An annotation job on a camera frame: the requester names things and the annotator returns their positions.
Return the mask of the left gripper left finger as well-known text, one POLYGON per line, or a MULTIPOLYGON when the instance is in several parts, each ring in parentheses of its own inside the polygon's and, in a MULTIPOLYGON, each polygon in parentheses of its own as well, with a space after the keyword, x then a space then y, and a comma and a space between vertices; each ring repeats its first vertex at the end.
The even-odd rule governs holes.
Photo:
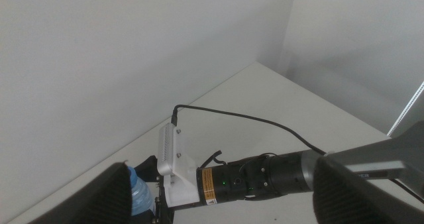
POLYGON ((131 182, 127 165, 117 162, 68 199, 37 217, 39 224, 129 223, 131 182))

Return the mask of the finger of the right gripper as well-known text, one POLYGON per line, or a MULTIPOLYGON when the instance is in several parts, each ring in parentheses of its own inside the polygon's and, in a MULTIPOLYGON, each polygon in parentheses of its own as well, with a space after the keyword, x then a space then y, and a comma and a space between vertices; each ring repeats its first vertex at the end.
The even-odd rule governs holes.
POLYGON ((157 157, 149 156, 144 162, 134 168, 136 175, 145 182, 157 182, 159 173, 157 170, 157 157))

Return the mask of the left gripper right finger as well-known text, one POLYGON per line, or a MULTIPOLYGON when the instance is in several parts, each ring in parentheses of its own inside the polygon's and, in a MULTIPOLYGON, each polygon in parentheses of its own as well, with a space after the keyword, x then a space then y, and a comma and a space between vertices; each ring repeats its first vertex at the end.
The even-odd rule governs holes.
POLYGON ((423 212, 331 160, 319 158, 313 174, 318 223, 416 223, 423 212))

